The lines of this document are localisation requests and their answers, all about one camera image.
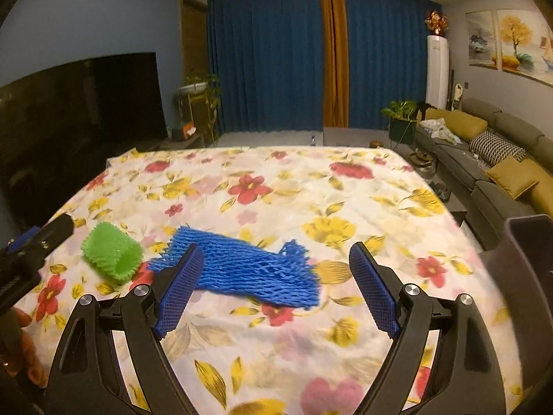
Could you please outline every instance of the white planter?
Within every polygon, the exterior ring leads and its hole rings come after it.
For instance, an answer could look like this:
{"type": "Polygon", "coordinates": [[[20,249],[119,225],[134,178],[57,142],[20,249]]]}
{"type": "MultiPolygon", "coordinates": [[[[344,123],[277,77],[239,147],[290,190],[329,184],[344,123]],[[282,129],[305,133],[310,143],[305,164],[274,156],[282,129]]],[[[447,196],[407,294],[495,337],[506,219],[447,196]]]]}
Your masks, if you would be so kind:
{"type": "Polygon", "coordinates": [[[180,95],[197,95],[199,93],[205,92],[207,89],[206,82],[197,82],[195,84],[188,84],[182,87],[179,87],[180,95]]]}

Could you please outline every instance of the blue gripper pad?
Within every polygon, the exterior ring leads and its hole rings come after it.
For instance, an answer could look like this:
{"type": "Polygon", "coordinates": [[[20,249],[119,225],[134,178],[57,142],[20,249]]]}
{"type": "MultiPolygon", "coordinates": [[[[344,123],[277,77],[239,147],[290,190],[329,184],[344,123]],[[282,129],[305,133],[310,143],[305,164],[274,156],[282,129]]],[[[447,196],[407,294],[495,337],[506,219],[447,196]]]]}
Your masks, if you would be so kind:
{"type": "Polygon", "coordinates": [[[388,332],[391,339],[400,331],[397,323],[395,300],[371,263],[358,245],[349,250],[349,268],[371,311],[377,328],[388,332]]]}
{"type": "Polygon", "coordinates": [[[33,238],[35,235],[37,235],[40,232],[40,228],[38,226],[33,226],[28,231],[21,234],[18,238],[16,238],[12,243],[9,243],[6,247],[7,253],[14,253],[21,249],[23,245],[25,245],[25,242],[29,240],[30,238],[33,238]]]}
{"type": "Polygon", "coordinates": [[[159,302],[158,322],[154,331],[160,338],[165,338],[167,332],[179,324],[182,312],[204,270],[204,252],[199,246],[194,245],[190,254],[185,253],[176,267],[181,265],[183,260],[185,263],[159,302]]]}

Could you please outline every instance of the bed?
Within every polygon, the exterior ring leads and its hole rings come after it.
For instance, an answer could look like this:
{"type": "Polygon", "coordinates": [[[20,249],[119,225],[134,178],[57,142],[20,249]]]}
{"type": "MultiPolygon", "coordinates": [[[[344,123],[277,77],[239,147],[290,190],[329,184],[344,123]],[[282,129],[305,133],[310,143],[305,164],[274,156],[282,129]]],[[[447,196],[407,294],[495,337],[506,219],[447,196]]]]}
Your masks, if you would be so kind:
{"type": "MultiPolygon", "coordinates": [[[[431,296],[470,293],[496,348],[508,411],[522,398],[504,299],[453,217],[390,150],[133,150],[110,159],[63,212],[74,218],[75,232],[48,257],[42,282],[18,304],[33,317],[27,331],[46,365],[80,296],[113,298],[150,283],[146,260],[159,255],[176,228],[189,225],[268,251],[296,239],[308,249],[321,283],[320,304],[310,310],[194,291],[162,345],[199,413],[354,411],[391,345],[349,271],[347,254],[358,241],[403,282],[431,296]],[[116,224],[143,246],[145,262],[124,285],[101,277],[82,259],[81,242],[100,221],[116,224]]],[[[129,394],[146,407],[120,332],[115,343],[129,394]]],[[[407,405],[424,391],[435,343],[430,335],[407,405]]]]}

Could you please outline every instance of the hand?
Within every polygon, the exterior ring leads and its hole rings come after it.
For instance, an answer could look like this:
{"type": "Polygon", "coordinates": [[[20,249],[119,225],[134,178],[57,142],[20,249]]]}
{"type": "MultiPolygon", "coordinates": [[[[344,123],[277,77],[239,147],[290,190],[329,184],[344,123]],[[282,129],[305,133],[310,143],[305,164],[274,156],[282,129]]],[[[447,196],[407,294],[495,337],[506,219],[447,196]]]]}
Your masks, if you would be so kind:
{"type": "MultiPolygon", "coordinates": [[[[32,318],[23,312],[23,310],[12,308],[16,313],[18,324],[25,328],[29,326],[32,318]]],[[[5,354],[1,357],[2,363],[7,372],[11,376],[16,376],[21,370],[25,370],[29,381],[35,384],[39,388],[46,388],[48,384],[48,373],[40,363],[37,357],[37,349],[31,336],[25,332],[21,332],[21,339],[19,342],[20,351],[15,353],[5,354]]]]}

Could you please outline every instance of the white wall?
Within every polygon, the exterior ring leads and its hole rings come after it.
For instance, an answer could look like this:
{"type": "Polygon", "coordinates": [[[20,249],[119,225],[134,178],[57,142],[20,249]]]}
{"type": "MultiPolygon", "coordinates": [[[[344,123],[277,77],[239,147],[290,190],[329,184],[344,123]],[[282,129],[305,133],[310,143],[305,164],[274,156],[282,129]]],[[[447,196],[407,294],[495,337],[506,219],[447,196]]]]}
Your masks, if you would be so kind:
{"type": "Polygon", "coordinates": [[[464,97],[482,99],[500,107],[503,112],[532,123],[553,139],[553,88],[522,76],[474,67],[468,64],[468,33],[465,13],[496,9],[537,10],[533,0],[465,0],[446,5],[450,30],[451,68],[455,82],[469,83],[464,97]]]}

